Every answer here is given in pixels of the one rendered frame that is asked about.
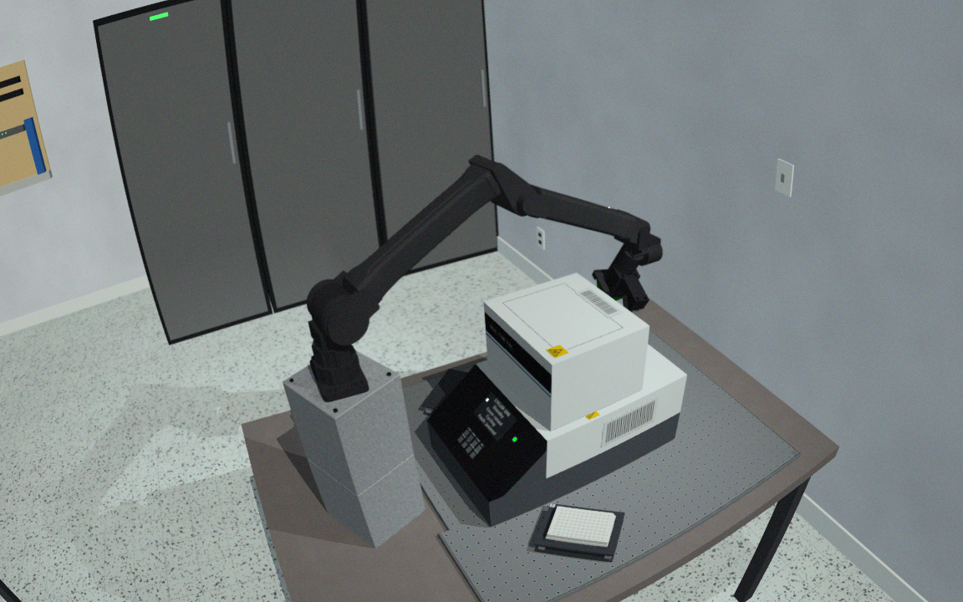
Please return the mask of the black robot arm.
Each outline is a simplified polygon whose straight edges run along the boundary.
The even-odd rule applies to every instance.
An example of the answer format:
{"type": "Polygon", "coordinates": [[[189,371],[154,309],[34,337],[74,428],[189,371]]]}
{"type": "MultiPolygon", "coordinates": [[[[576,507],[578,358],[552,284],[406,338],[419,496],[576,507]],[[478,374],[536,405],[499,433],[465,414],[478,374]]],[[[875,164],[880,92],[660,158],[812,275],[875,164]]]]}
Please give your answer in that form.
{"type": "Polygon", "coordinates": [[[324,401],[369,391],[352,344],[363,338],[370,317],[379,311],[387,291],[489,201],[517,216],[565,222],[613,236],[623,243],[614,259],[616,266],[634,273],[625,275],[613,267],[605,284],[610,291],[622,291],[623,306],[628,311],[639,312],[649,302],[635,269],[659,262],[664,255],[660,237],[650,235],[649,222],[625,211],[531,186],[502,163],[479,154],[469,163],[465,174],[358,267],[340,272],[335,279],[324,279],[309,291],[308,325],[313,338],[313,361],[309,362],[324,401]]]}

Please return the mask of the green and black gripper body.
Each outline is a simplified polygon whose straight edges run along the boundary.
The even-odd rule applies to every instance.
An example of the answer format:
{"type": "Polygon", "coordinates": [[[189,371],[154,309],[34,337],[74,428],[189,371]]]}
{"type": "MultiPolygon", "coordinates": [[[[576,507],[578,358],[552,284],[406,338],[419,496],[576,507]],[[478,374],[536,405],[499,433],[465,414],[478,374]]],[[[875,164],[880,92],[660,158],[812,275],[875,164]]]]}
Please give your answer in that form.
{"type": "Polygon", "coordinates": [[[594,270],[592,273],[592,277],[594,279],[597,279],[597,281],[599,281],[599,286],[600,286],[599,288],[603,290],[605,294],[608,294],[608,296],[610,296],[611,298],[622,297],[622,291],[610,291],[610,288],[607,286],[607,284],[605,284],[605,279],[608,277],[613,267],[615,267],[615,269],[618,269],[620,273],[625,275],[632,275],[632,273],[634,273],[632,272],[631,274],[629,274],[629,273],[620,271],[620,269],[618,268],[618,266],[616,266],[615,261],[613,259],[613,262],[610,264],[609,269],[594,270]]]}

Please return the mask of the white well pcr plate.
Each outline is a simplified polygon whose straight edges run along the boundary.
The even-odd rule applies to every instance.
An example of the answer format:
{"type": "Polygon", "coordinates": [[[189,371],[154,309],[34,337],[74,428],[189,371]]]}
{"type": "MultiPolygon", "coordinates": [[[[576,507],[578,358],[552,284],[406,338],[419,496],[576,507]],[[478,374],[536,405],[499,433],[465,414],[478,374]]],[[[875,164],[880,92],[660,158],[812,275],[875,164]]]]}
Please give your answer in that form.
{"type": "Polygon", "coordinates": [[[557,506],[546,538],[593,546],[608,546],[615,515],[557,506]]]}

